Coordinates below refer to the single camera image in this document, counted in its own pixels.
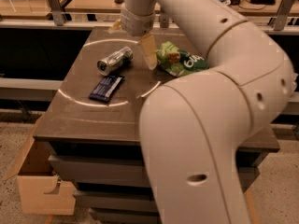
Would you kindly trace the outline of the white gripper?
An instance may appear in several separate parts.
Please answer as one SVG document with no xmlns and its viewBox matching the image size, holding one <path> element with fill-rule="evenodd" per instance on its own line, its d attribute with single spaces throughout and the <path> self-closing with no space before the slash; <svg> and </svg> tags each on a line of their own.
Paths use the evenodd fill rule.
<svg viewBox="0 0 299 224">
<path fill-rule="evenodd" d="M 125 30 L 131 36 L 142 36 L 141 48 L 145 54 L 148 68 L 153 70 L 157 65 L 156 43 L 154 36 L 150 33 L 153 28 L 155 13 L 137 15 L 130 11 L 126 5 L 121 6 L 121 19 L 116 20 L 109 28 L 110 34 Z"/>
</svg>

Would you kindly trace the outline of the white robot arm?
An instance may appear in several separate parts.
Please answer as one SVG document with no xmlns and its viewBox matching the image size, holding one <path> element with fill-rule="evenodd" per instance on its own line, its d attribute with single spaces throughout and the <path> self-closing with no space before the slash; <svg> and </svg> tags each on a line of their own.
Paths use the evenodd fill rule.
<svg viewBox="0 0 299 224">
<path fill-rule="evenodd" d="M 163 224 L 250 224 L 235 152 L 295 90 L 284 50 L 218 0 L 125 0 L 121 26 L 141 36 L 162 7 L 209 69 L 169 81 L 143 104 L 140 139 Z"/>
</svg>

